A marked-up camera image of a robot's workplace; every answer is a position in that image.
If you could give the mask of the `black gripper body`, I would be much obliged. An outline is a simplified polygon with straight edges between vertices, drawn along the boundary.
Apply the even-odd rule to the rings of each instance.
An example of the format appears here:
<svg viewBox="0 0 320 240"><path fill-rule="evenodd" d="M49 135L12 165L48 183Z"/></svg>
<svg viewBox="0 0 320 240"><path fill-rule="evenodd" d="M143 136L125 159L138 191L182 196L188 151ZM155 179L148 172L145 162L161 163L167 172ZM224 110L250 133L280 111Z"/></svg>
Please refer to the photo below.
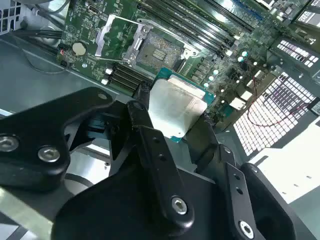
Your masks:
<svg viewBox="0 0 320 240"><path fill-rule="evenodd" d="M195 212L181 240L232 240L226 206L216 184L179 168ZM128 167L68 200L52 227L53 240L168 240L139 166Z"/></svg>

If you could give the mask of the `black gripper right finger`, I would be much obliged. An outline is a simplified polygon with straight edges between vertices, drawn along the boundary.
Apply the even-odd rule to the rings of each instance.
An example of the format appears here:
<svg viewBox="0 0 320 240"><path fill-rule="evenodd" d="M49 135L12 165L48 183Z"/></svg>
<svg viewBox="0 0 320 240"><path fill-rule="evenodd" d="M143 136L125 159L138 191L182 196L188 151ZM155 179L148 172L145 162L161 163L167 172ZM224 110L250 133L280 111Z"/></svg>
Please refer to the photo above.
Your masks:
<svg viewBox="0 0 320 240"><path fill-rule="evenodd" d="M212 179L222 194L234 240L305 239L304 223L258 167L237 165L205 113L188 130L186 141L195 172Z"/></svg>

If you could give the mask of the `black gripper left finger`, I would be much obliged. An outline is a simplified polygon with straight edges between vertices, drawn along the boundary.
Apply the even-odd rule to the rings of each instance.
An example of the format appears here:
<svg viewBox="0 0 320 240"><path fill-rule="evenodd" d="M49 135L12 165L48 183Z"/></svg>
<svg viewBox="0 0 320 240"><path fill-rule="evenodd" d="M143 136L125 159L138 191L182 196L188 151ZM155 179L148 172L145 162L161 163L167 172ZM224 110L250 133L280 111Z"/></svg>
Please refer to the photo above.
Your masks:
<svg viewBox="0 0 320 240"><path fill-rule="evenodd" d="M110 141L112 165L117 167L112 176L139 166L155 200L153 211L169 237L187 232L195 221L194 207L163 134L153 128L140 102L114 101L97 87L3 118L0 184L29 193L57 189L66 176L71 152L93 139L90 132L96 118L103 123L98 137Z"/></svg>

